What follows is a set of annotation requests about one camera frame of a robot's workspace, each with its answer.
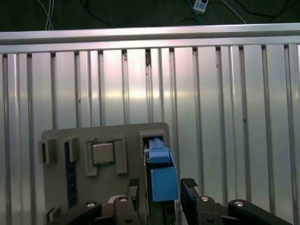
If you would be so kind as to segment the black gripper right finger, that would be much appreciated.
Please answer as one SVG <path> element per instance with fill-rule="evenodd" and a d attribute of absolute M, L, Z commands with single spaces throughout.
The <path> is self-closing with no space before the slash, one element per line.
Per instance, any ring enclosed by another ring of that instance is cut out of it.
<path fill-rule="evenodd" d="M 289 225 L 290 223 L 242 199 L 223 206 L 199 195 L 192 178 L 180 180 L 180 202 L 189 225 Z"/>

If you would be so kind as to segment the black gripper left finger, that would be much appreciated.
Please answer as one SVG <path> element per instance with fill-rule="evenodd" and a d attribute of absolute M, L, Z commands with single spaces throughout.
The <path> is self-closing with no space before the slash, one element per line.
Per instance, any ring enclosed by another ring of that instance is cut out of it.
<path fill-rule="evenodd" d="M 131 179 L 125 195 L 100 202 L 79 203 L 48 220 L 49 225 L 143 225 L 139 215 L 140 180 Z"/>

